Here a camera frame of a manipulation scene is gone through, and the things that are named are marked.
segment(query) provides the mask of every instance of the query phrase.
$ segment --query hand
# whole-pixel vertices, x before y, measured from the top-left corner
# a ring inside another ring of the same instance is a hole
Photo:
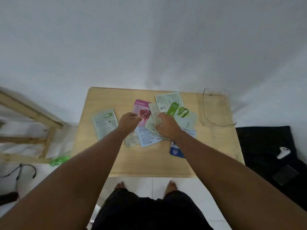
[[[138,117],[137,114],[131,112],[126,113],[119,120],[118,130],[125,133],[126,135],[129,135],[135,130],[136,126],[141,120],[142,119]]]
[[[158,116],[162,119],[162,125],[157,125],[156,128],[165,138],[175,140],[183,132],[173,116],[165,113],[160,113]]]

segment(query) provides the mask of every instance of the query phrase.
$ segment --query left hand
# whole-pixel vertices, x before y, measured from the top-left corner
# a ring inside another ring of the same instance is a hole
[[[142,118],[138,117],[137,114],[134,113],[126,113],[119,120],[118,129],[121,132],[129,135],[133,132],[138,125],[138,123],[142,120]]]

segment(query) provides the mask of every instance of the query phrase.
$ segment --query forearm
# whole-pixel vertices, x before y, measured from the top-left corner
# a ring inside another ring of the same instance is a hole
[[[2,217],[2,229],[84,229],[125,137],[117,129],[61,165]]]
[[[233,229],[301,229],[307,224],[304,210],[248,167],[185,132],[175,142]]]

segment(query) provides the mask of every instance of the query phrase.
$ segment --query bare foot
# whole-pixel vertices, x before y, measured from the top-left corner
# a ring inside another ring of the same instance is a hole
[[[174,183],[172,180],[170,180],[169,183],[168,183],[168,185],[167,185],[167,187],[166,187],[164,197],[165,197],[168,193],[170,193],[170,192],[172,192],[172,191],[174,191],[174,190],[178,190],[178,189],[177,189],[177,186],[176,186],[176,183]]]
[[[126,188],[125,183],[124,182],[120,182],[117,183],[116,187],[114,188],[114,190],[116,189],[120,189],[120,188]]]

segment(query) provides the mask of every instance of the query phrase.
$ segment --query clear plastic container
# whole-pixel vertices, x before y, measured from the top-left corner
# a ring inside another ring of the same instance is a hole
[[[205,88],[200,102],[200,121],[206,125],[234,126],[230,109],[230,92],[225,89]]]

